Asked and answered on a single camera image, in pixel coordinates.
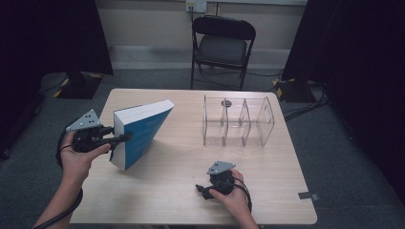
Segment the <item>gray carpet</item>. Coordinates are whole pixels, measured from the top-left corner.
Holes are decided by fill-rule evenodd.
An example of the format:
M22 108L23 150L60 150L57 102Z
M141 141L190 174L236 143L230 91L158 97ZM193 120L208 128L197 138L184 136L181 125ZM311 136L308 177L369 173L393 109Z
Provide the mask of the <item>gray carpet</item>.
M278 70L251 73L277 74ZM30 228L51 199L61 170L54 154L68 122L94 109L101 113L114 88L188 89L190 70L116 70L105 76L92 100L53 98L46 91L41 112L11 147L11 158L0 161L0 228ZM63 73L44 77L42 90L57 85ZM278 76L248 74L244 91L268 92ZM238 86L237 74L199 76ZM230 86L197 81L195 90L231 90ZM319 87L312 88L321 96ZM283 111L308 104L281 103ZM405 228L405 209L374 163L350 140L344 120L327 104L288 121L288 130L314 202L318 222L311 226L267 228ZM109 228L74 225L72 228Z

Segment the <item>handheld controller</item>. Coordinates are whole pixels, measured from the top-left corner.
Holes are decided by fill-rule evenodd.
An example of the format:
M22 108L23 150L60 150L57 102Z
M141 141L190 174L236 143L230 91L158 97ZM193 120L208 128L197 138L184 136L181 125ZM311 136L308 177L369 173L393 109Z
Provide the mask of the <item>handheld controller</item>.
M111 145L111 150L115 150L120 142L130 140L132 134L125 134L111 138L103 138L105 135L113 134L113 127L104 127L96 112L92 109L90 112L84 114L81 118L70 123L66 129L62 132L61 137L57 145L56 160L60 167L62 167L62 160L60 157L60 147L64 135L67 132L75 131L74 140L72 143L72 148L74 151L79 153L87 153L93 149L109 143Z
M214 198L208 192L210 189L215 189L224 195L230 194L234 187L235 178L229 170L235 166L232 163L216 161L206 172L210 176L209 181L212 186L204 188L196 184L197 190L202 193L202 197L205 199Z

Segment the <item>book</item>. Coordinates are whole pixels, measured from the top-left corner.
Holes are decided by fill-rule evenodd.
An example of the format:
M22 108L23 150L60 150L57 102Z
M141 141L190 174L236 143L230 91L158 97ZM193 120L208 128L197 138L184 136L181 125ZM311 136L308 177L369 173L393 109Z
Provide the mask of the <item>book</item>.
M152 143L174 104L170 100L114 111L114 136L132 134L111 153L110 161L122 171L134 165Z

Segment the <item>wooden table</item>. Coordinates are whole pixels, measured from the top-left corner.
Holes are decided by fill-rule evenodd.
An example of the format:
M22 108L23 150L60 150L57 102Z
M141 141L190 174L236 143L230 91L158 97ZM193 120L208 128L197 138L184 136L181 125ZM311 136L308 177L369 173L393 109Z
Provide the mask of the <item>wooden table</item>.
M203 98L269 98L275 125L265 147L203 146ZM205 200L195 184L211 183L207 169L216 161L236 164L251 194L252 215L260 225L313 224L317 216L277 97L271 93L112 90L100 116L113 126L113 111L170 99L175 108L149 150L121 172L98 157L72 223L234 225L236 220L215 199Z

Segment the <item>acrylic divider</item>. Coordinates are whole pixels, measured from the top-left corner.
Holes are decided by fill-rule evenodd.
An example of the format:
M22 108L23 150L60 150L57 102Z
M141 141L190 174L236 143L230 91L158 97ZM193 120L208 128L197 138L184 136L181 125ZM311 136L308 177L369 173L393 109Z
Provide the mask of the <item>acrylic divider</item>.
M273 126L267 97L204 97L204 146L265 146Z

